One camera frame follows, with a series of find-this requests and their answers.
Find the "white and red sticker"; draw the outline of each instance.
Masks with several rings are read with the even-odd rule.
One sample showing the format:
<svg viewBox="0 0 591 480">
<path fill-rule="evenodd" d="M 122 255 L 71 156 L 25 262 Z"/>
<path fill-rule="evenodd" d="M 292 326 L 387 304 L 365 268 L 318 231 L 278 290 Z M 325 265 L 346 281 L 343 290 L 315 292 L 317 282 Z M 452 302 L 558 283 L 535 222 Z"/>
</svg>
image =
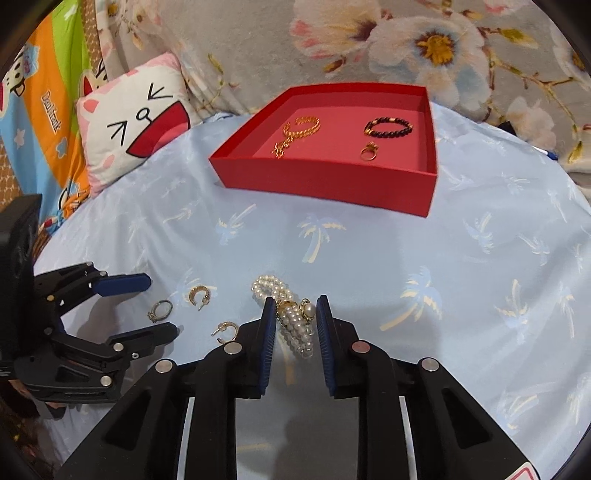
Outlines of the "white and red sticker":
<svg viewBox="0 0 591 480">
<path fill-rule="evenodd" d="M 527 462 L 521 465 L 514 473 L 509 475 L 505 480 L 540 480 L 538 474 L 535 473 L 534 467 Z"/>
</svg>

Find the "red box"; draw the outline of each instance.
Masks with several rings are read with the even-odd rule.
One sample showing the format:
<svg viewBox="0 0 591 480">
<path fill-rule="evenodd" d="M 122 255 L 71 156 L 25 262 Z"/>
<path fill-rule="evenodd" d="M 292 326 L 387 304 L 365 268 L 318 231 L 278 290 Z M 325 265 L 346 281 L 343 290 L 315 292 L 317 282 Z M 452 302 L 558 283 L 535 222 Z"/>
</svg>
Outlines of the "red box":
<svg viewBox="0 0 591 480">
<path fill-rule="evenodd" d="M 283 158 L 272 153 L 299 116 L 320 119 L 314 135 L 294 140 Z M 414 129 L 401 138 L 367 137 L 374 118 L 400 117 Z M 376 129 L 402 128 L 385 124 Z M 373 161 L 361 150 L 378 144 Z M 433 120 L 424 87 L 331 83 L 293 87 L 253 116 L 210 157 L 226 187 L 291 193 L 427 216 L 437 181 Z"/>
</svg>

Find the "blue star print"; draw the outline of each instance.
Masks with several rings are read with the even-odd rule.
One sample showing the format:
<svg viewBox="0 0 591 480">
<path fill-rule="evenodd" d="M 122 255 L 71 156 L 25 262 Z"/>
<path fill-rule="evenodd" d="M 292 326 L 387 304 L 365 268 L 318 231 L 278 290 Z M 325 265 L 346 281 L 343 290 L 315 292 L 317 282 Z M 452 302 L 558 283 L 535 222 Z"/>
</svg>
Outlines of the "blue star print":
<svg viewBox="0 0 591 480">
<path fill-rule="evenodd" d="M 57 158 L 63 158 L 66 156 L 66 152 L 68 151 L 68 139 L 66 137 L 62 138 L 56 145 L 56 151 Z"/>
</svg>

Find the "jewelry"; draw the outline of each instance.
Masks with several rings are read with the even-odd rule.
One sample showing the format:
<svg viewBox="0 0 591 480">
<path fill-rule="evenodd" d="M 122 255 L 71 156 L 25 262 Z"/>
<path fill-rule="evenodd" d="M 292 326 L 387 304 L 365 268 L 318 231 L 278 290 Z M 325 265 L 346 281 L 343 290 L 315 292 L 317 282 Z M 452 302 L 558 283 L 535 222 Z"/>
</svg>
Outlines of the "jewelry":
<svg viewBox="0 0 591 480">
<path fill-rule="evenodd" d="M 367 145 L 364 146 L 363 150 L 361 151 L 361 160 L 372 161 L 375 157 L 378 156 L 378 148 L 379 147 L 374 142 L 369 142 Z M 363 155 L 364 153 L 371 153 L 372 156 L 367 158 Z"/>
<path fill-rule="evenodd" d="M 236 337 L 238 336 L 238 328 L 239 327 L 234 322 L 222 322 L 222 323 L 218 324 L 217 329 L 215 332 L 212 333 L 212 336 L 217 335 L 220 332 L 225 332 L 228 327 L 236 330 L 236 333 L 234 333 L 232 340 L 222 340 L 220 337 L 218 337 L 217 341 L 220 343 L 220 345 L 224 345 L 225 343 L 233 342 L 234 340 L 236 340 Z"/>
<path fill-rule="evenodd" d="M 274 275 L 260 275 L 252 282 L 251 290 L 255 299 L 264 304 L 272 297 L 277 304 L 277 322 L 280 332 L 292 351 L 304 358 L 313 354 L 314 330 L 310 324 L 316 316 L 316 307 L 308 299 L 298 305 L 287 285 Z"/>
<path fill-rule="evenodd" d="M 198 291 L 205 292 L 205 295 L 201 300 L 201 306 L 197 309 L 197 311 L 199 312 L 205 305 L 209 303 L 209 300 L 212 298 L 212 293 L 209 291 L 209 288 L 207 288 L 205 285 L 199 285 L 198 287 L 191 288 L 191 291 L 189 292 L 189 301 L 195 306 L 197 306 L 197 304 L 195 303 L 195 294 Z"/>
<path fill-rule="evenodd" d="M 163 304 L 167 304 L 168 305 L 168 310 L 164 315 L 161 315 L 160 317 L 158 315 L 156 315 L 156 309 L 158 307 L 160 307 Z M 150 320 L 152 320 L 153 323 L 156 322 L 160 322 L 162 320 L 165 320 L 168 318 L 168 315 L 170 315 L 170 313 L 173 311 L 173 303 L 170 300 L 160 300 L 158 302 L 156 302 L 154 304 L 154 306 L 152 307 L 152 309 L 148 312 L 148 318 Z"/>
<path fill-rule="evenodd" d="M 314 135 L 320 129 L 320 119 L 315 116 L 301 116 L 296 118 L 296 125 L 311 123 L 314 123 L 314 125 L 310 128 L 299 130 L 298 132 L 292 132 L 290 131 L 291 124 L 287 122 L 283 126 L 283 135 L 285 136 L 285 140 L 283 142 L 276 143 L 271 153 L 273 153 L 277 158 L 281 158 L 283 157 L 284 150 L 290 146 L 291 142 L 297 140 L 298 138 L 305 138 L 309 137 L 310 135 Z"/>
<path fill-rule="evenodd" d="M 402 130 L 393 130 L 391 132 L 376 132 L 373 128 L 379 124 L 398 124 L 404 126 Z M 389 116 L 382 116 L 375 120 L 371 120 L 367 125 L 365 125 L 365 130 L 363 133 L 369 137 L 375 138 L 398 138 L 404 137 L 408 135 L 410 132 L 413 131 L 413 126 L 407 122 L 404 118 L 392 118 Z"/>
</svg>

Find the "pearl necklace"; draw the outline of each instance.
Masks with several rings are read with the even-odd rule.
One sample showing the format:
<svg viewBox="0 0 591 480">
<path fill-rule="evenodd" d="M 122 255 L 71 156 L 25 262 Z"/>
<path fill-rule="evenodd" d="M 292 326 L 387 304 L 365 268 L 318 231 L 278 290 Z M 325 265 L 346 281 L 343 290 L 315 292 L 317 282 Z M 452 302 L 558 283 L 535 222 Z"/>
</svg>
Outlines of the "pearl necklace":
<svg viewBox="0 0 591 480">
<path fill-rule="evenodd" d="M 316 316 L 314 304 L 308 299 L 303 299 L 298 305 L 285 282 L 274 275 L 260 275 L 252 282 L 251 290 L 261 305 L 267 297 L 275 300 L 277 322 L 283 338 L 293 352 L 310 358 L 313 353 L 311 336 L 314 334 L 310 323 Z"/>
</svg>

